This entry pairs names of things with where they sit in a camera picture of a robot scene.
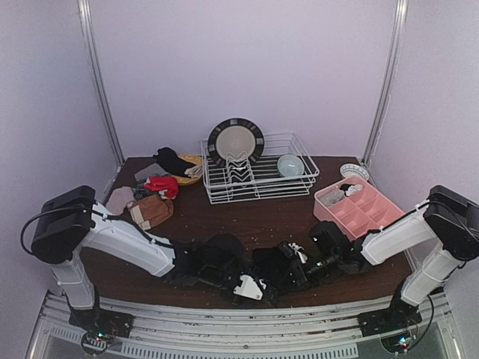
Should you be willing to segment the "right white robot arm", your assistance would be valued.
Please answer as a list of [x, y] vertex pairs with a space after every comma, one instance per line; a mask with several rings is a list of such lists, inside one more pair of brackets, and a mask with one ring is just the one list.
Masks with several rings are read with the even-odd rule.
[[367, 231], [355, 241], [336, 222], [319, 222], [311, 229], [311, 238], [332, 253], [318, 262], [298, 245], [279, 245], [280, 291], [307, 287], [332, 270], [363, 272], [408, 248], [437, 239], [438, 245], [422, 266], [398, 287], [400, 304], [417, 307], [455, 269], [478, 257], [478, 205], [441, 185], [430, 190], [425, 202], [389, 225], [372, 228], [372, 222], [371, 218], [362, 222]]

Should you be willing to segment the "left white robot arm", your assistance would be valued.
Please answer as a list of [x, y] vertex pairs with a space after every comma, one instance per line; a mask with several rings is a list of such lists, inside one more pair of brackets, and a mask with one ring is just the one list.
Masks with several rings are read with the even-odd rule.
[[30, 255], [50, 265], [74, 310], [93, 310], [99, 295], [80, 258], [93, 248], [163, 277], [177, 286], [205, 283], [227, 297], [272, 303], [277, 292], [243, 256], [234, 236], [182, 243], [142, 230], [114, 215], [95, 199], [95, 191], [79, 186], [44, 203], [36, 222]]

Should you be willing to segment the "brown underwear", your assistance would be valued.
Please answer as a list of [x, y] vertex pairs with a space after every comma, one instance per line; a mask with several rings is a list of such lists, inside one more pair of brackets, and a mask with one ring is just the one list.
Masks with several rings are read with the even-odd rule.
[[163, 200], [155, 194], [136, 201], [129, 209], [129, 213], [142, 230], [151, 230], [174, 214], [174, 205], [171, 200]]

